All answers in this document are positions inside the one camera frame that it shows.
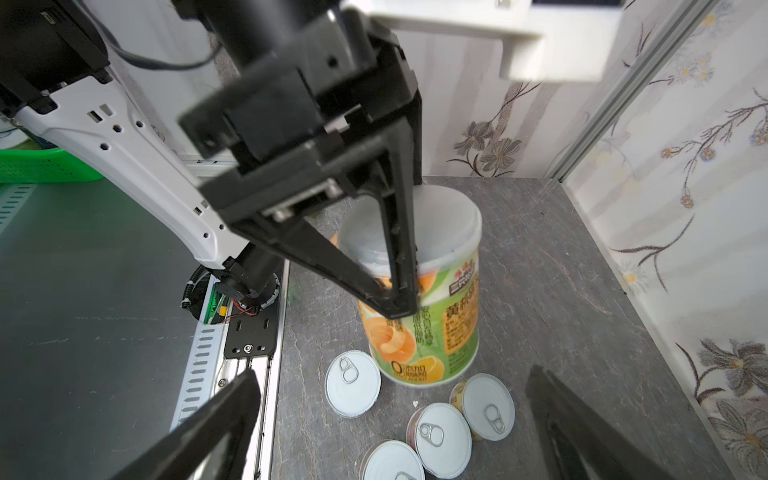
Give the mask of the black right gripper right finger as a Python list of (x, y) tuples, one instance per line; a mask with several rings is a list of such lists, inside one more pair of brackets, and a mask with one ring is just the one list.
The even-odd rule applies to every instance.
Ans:
[(531, 368), (526, 384), (551, 479), (670, 479), (551, 371)]

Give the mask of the white blue label can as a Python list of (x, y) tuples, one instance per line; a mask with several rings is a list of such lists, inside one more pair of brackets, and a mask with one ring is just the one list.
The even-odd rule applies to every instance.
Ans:
[(325, 376), (325, 396), (337, 414), (355, 418), (375, 404), (381, 383), (381, 373), (373, 358), (359, 350), (348, 350), (329, 365)]

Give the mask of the green orange peach can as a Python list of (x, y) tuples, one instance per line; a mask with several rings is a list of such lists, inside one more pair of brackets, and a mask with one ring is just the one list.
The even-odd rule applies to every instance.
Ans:
[(482, 215), (462, 192), (413, 190), (418, 311), (392, 320), (360, 302), (369, 349), (382, 373), (416, 388), (463, 374), (479, 349), (479, 244)]

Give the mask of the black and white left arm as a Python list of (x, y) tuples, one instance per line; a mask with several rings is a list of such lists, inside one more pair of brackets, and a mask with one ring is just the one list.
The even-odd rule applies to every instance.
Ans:
[(1, 112), (63, 148), (169, 228), (232, 300), (263, 309), (283, 261), (390, 319), (414, 314), (412, 189), (421, 97), (394, 31), (401, 1), (178, 1), (239, 76), (184, 113), (198, 183), (109, 73), (171, 64), (122, 51), (79, 1), (1, 5)]

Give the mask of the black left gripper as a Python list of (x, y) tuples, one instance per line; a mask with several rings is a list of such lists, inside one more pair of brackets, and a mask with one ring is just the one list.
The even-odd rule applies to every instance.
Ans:
[[(182, 8), (179, 15), (214, 33), (239, 71), (179, 121), (202, 156), (227, 149), (238, 163), (202, 186), (204, 198), (235, 233), (384, 317), (415, 314), (412, 189), (422, 109), (394, 32), (353, 8)], [(339, 177), (334, 158), (374, 136), (383, 151), (370, 164), (368, 194), (381, 215), (389, 288), (303, 218), (277, 223), (257, 214)]]

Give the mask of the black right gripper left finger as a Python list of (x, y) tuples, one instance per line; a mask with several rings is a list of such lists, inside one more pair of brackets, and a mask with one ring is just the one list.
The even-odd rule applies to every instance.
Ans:
[(241, 478), (260, 401), (256, 374), (248, 369), (114, 477), (188, 479), (224, 442), (216, 477)]

